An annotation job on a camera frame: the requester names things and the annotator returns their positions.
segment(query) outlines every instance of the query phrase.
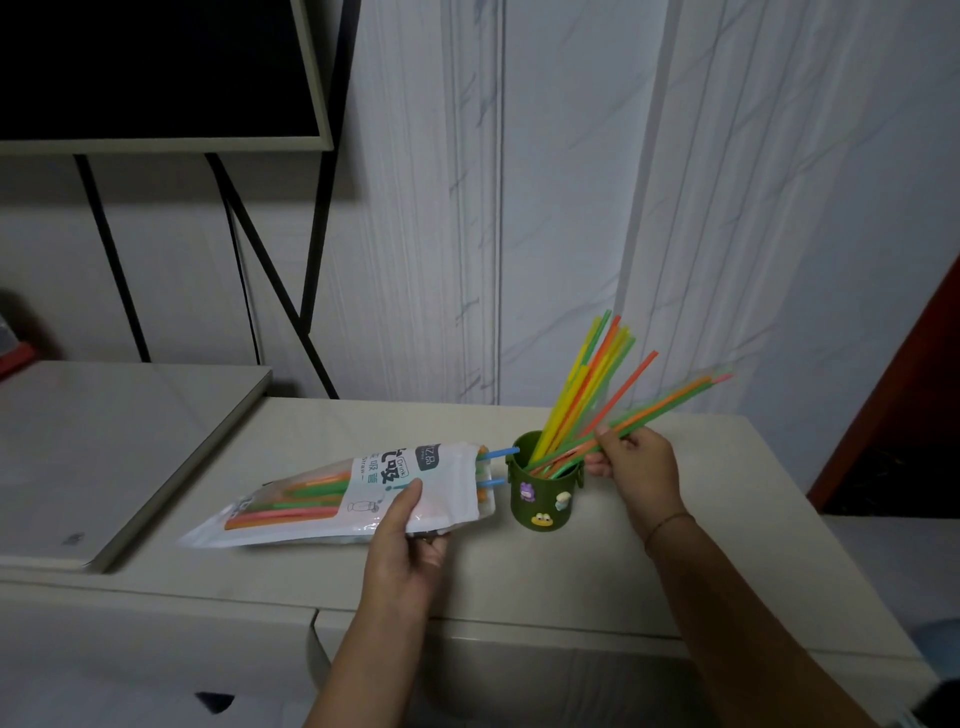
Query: red object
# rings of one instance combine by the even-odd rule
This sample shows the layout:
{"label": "red object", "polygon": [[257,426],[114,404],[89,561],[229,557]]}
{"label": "red object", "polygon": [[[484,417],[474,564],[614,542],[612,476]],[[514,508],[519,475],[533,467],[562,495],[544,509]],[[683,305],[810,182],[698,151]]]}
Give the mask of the red object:
{"label": "red object", "polygon": [[5,379],[36,359],[36,349],[23,341],[10,353],[0,356],[0,379]]}

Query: hand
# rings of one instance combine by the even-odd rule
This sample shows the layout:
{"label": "hand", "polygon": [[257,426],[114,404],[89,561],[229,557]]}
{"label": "hand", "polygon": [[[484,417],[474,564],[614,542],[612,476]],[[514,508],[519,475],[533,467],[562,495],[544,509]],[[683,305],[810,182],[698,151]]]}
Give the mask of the hand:
{"label": "hand", "polygon": [[394,498],[377,526],[363,573],[361,611],[426,621],[440,586],[448,536],[429,544],[407,538],[407,522],[422,492],[423,481],[416,478]]}
{"label": "hand", "polygon": [[613,478],[630,523],[644,542],[663,519],[686,513],[677,459],[665,437],[641,427],[621,440],[605,425],[597,427],[596,436],[603,451],[584,458],[587,472]]}

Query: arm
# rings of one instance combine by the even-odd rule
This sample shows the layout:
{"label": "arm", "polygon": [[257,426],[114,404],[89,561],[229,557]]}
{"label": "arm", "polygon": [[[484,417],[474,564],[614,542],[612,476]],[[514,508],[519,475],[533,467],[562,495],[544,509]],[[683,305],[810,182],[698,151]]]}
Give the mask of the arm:
{"label": "arm", "polygon": [[588,470],[616,482],[723,724],[876,728],[686,513],[670,443],[645,427],[598,435]]}
{"label": "arm", "polygon": [[376,528],[360,606],[303,728],[387,728],[403,719],[447,543],[406,538],[421,490],[418,478]]}

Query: black cable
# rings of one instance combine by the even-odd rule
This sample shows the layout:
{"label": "black cable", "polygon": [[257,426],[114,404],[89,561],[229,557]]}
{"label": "black cable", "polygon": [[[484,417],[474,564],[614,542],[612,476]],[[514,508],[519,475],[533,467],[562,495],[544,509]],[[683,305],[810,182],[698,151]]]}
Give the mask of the black cable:
{"label": "black cable", "polygon": [[303,330],[310,333],[313,326],[313,306],[317,300],[320,283],[320,263],[324,257],[326,221],[330,216],[333,201],[333,181],[337,173],[337,153],[344,130],[347,113],[347,89],[350,84],[350,69],[353,66],[353,49],[356,47],[357,28],[360,25],[360,0],[344,0],[340,9],[340,28],[337,30],[337,50],[333,55],[330,70],[330,93],[326,98],[326,118],[330,124],[333,149],[320,157],[320,175],[317,178],[317,196],[313,205],[313,226],[310,229],[310,247],[306,254],[306,271],[303,275],[303,299],[300,303],[300,320]]}
{"label": "black cable", "polygon": [[247,296],[247,282],[244,280],[243,263],[240,260],[240,243],[237,240],[237,228],[233,224],[233,212],[224,191],[220,191],[220,199],[224,201],[224,212],[227,214],[227,226],[230,228],[230,240],[233,242],[233,256],[237,259],[237,274],[240,276],[240,287],[243,289],[243,303],[247,307],[247,322],[250,324],[250,338],[253,341],[253,356],[257,366],[260,365],[260,348],[256,345],[256,331],[253,330],[253,315],[250,313],[250,298]]}
{"label": "black cable", "polygon": [[130,287],[127,285],[127,277],[124,275],[123,265],[120,263],[120,255],[117,253],[116,244],[113,242],[113,233],[110,232],[107,214],[104,212],[104,204],[101,202],[100,192],[97,190],[97,181],[93,178],[93,170],[90,169],[90,162],[86,155],[74,155],[73,159],[77,162],[80,179],[84,183],[86,200],[90,204],[93,220],[97,224],[100,240],[104,244],[107,263],[109,263],[110,272],[113,273],[113,282],[116,283],[117,293],[120,294],[120,303],[127,314],[127,323],[130,324],[130,333],[133,334],[133,342],[140,354],[140,361],[149,362],[150,352],[147,350],[147,340],[143,337],[143,329],[140,328],[140,319],[136,315],[133,296],[130,295]]}
{"label": "black cable", "polygon": [[230,175],[227,174],[227,168],[224,167],[224,164],[220,161],[220,156],[215,152],[208,152],[205,156],[207,163],[210,165],[210,169],[213,170],[213,176],[217,180],[217,186],[220,187],[220,194],[227,199],[230,208],[237,216],[237,222],[240,223],[240,228],[244,234],[247,235],[250,247],[253,248],[253,252],[256,253],[256,257],[260,261],[260,267],[263,268],[267,280],[274,287],[274,293],[276,293],[280,305],[283,306],[283,312],[287,315],[290,326],[294,328],[294,332],[300,339],[300,345],[303,346],[307,358],[310,359],[314,371],[316,371],[317,376],[320,378],[320,382],[326,390],[326,395],[332,400],[338,400],[340,396],[337,394],[337,390],[330,380],[330,375],[326,373],[324,363],[320,360],[320,355],[317,354],[317,350],[310,340],[310,335],[300,324],[300,316],[294,308],[293,302],[290,300],[287,289],[283,286],[283,281],[276,272],[274,262],[270,260],[270,254],[267,253],[267,248],[264,246],[263,240],[260,239],[256,227],[253,226],[253,220],[250,219],[247,208],[244,206],[243,200],[240,199],[240,194],[237,192],[236,187],[233,186],[233,180],[231,180]]}

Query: right hand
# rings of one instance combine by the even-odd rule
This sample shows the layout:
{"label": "right hand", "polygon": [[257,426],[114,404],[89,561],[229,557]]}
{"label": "right hand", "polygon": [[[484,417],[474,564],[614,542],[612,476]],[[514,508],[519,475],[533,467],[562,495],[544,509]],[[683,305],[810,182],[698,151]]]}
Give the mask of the right hand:
{"label": "right hand", "polygon": [[584,457],[587,472],[613,478],[630,523],[644,542],[664,519],[686,513],[677,459],[665,437],[641,427],[621,440],[605,425],[597,427],[596,437],[603,451]]}

